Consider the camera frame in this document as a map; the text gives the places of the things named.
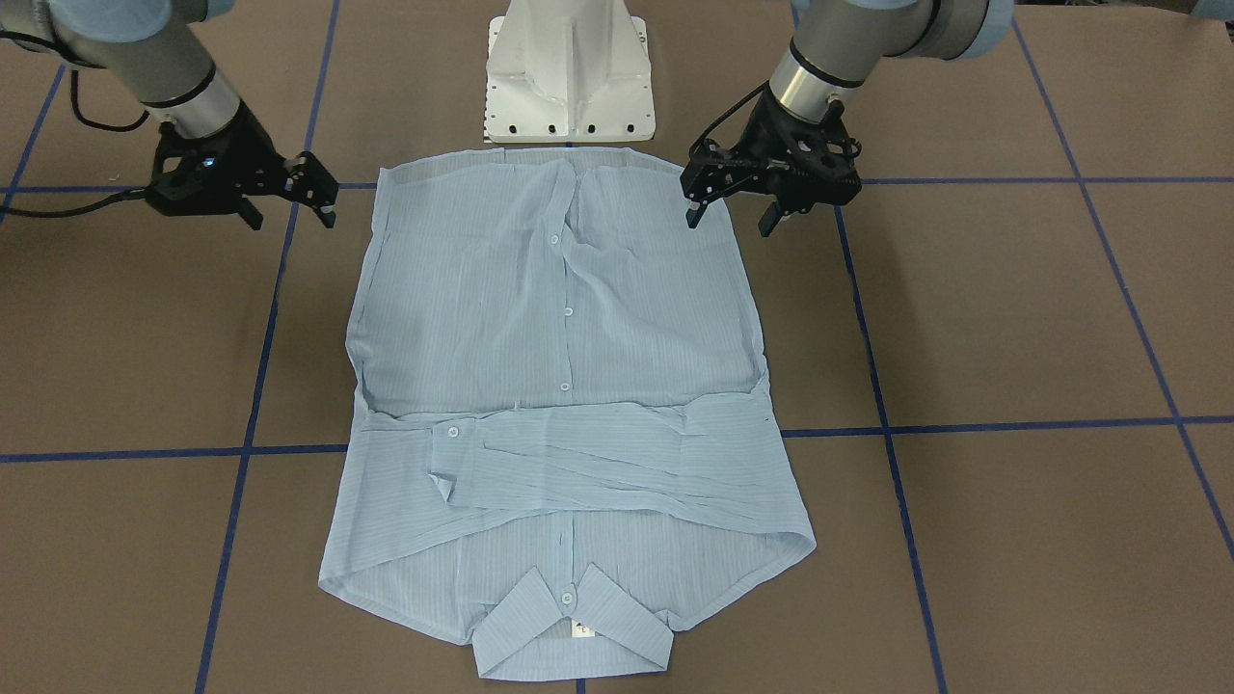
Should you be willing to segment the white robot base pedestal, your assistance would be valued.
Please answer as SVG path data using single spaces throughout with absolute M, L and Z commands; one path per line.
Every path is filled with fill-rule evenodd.
M 512 1 L 487 26 L 490 144 L 634 144 L 656 135 L 644 19 L 624 1 Z

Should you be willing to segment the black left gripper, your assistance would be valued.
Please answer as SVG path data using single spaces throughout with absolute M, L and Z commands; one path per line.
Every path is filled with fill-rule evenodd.
M 754 106 L 737 143 L 719 144 L 712 131 L 748 102 Z M 680 175 L 689 201 L 684 224 L 697 228 L 710 205 L 737 193 L 768 195 L 771 203 L 758 221 L 760 237 L 768 238 L 785 217 L 808 214 L 817 203 L 851 203 L 861 190 L 861 144 L 847 133 L 844 115 L 839 98 L 828 98 L 821 122 L 807 122 L 790 114 L 768 85 L 747 93 L 690 146 Z

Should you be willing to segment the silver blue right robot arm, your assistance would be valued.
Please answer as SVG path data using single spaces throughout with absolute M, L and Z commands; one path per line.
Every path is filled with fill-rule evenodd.
M 141 200 L 167 217 L 237 216 L 262 228 L 254 198 L 308 207 L 334 227 L 339 185 L 311 152 L 286 157 L 255 119 L 193 25 L 230 12 L 230 1 L 5 1 L 2 40 L 57 57 L 78 75 L 110 70 L 159 127 Z

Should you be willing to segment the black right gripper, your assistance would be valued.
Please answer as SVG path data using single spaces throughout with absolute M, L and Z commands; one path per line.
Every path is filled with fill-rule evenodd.
M 239 216 L 260 231 L 263 214 L 251 198 L 281 198 L 307 206 L 325 228 L 334 228 L 339 184 L 311 152 L 283 157 L 262 123 L 242 104 L 220 132 L 181 137 L 172 123 L 159 142 L 146 185 L 146 203 L 168 217 Z

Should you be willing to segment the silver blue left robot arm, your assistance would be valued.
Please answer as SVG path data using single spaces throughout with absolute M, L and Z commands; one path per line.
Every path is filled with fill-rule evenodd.
M 861 191 L 861 144 L 845 111 L 882 59 L 972 59 L 1012 25 L 1012 1 L 812 1 L 768 82 L 738 107 L 750 114 L 735 144 L 705 130 L 680 184 L 684 222 L 696 227 L 732 195 L 766 195 L 759 232 L 817 205 L 845 206 Z

